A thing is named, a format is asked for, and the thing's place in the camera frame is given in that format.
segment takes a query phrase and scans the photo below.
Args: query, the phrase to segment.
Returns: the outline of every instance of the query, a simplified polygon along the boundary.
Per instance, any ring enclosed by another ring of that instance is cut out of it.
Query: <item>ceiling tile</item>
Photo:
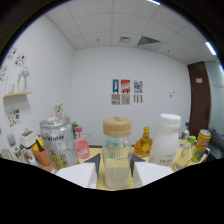
[[[195,60],[194,59],[190,59],[189,61],[186,61],[186,65],[191,65],[194,64]]]
[[[73,19],[59,24],[58,27],[68,38],[81,35]]]
[[[197,31],[196,28],[194,28],[192,25],[189,25],[183,30],[181,30],[180,34],[182,34],[192,44],[200,44],[206,42],[202,34],[199,31]]]
[[[99,46],[111,45],[111,32],[86,34],[86,35],[83,35],[83,38],[85,39],[88,47],[99,47]]]
[[[180,50],[176,49],[175,47],[167,43],[164,43],[156,52],[160,54],[165,54],[167,56],[173,56],[174,54],[180,52]]]
[[[130,37],[130,42],[129,43],[121,43],[120,37]],[[136,47],[140,39],[141,39],[141,35],[138,35],[138,34],[113,33],[112,45],[124,46],[124,47]]]
[[[156,21],[150,21],[147,28],[145,29],[143,36],[153,38],[159,41],[169,40],[176,32],[167,26]]]
[[[158,5],[145,0],[114,0],[114,12],[151,18]]]
[[[112,28],[112,13],[82,16],[75,20],[82,34],[110,32]]]
[[[210,55],[210,56],[202,56],[194,59],[195,62],[199,61],[216,61],[218,60],[218,57],[216,55]]]
[[[74,17],[112,12],[112,0],[76,0],[67,3]]]
[[[129,14],[114,13],[113,31],[142,34],[149,19]]]
[[[69,41],[72,43],[75,49],[81,49],[87,47],[86,42],[82,36],[72,37],[71,39],[69,39]]]
[[[183,52],[191,58],[198,58],[203,56],[202,53],[194,46],[187,48]]]
[[[182,61],[184,63],[192,59],[187,54],[185,54],[183,52],[179,52],[172,57],[179,60],[179,61]]]
[[[46,14],[56,25],[72,19],[68,8],[63,4],[53,8]]]
[[[205,43],[197,44],[195,47],[203,54],[203,55],[212,55],[211,51],[208,49]]]
[[[189,22],[181,15],[164,6],[159,7],[152,19],[170,27],[175,31],[180,31],[189,25]]]
[[[179,33],[176,33],[173,37],[171,37],[167,43],[181,51],[192,46],[192,44]]]

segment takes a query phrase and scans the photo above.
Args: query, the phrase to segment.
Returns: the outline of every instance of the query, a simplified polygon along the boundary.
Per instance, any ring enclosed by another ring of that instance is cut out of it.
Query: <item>ceiling light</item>
[[[209,48],[209,50],[211,51],[211,53],[213,55],[216,55],[216,52],[214,51],[213,47],[211,46],[211,44],[209,42],[206,42],[207,47]]]
[[[157,1],[153,1],[153,0],[146,0],[146,1],[148,1],[148,2],[152,2],[152,3],[155,3],[155,4],[157,4],[157,5],[160,5],[160,3],[159,3],[159,2],[157,2]]]

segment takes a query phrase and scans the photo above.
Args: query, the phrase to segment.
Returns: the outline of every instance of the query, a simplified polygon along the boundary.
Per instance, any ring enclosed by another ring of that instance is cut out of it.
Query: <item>red poster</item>
[[[121,79],[121,93],[130,93],[130,80]]]

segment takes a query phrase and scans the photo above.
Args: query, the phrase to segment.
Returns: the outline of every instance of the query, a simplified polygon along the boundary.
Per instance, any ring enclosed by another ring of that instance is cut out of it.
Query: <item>can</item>
[[[55,170],[74,166],[78,155],[69,118],[52,117],[40,122],[44,148]]]
[[[205,150],[211,138],[211,133],[208,130],[201,129],[198,134],[198,140],[195,145],[195,150],[192,156],[192,161],[199,163],[203,157]]]

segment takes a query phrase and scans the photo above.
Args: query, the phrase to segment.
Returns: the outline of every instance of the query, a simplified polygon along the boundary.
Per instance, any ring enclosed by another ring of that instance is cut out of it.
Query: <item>glass jar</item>
[[[125,117],[107,118],[103,121],[103,132],[106,135],[102,146],[105,182],[110,189],[122,189],[130,173],[131,121]]]

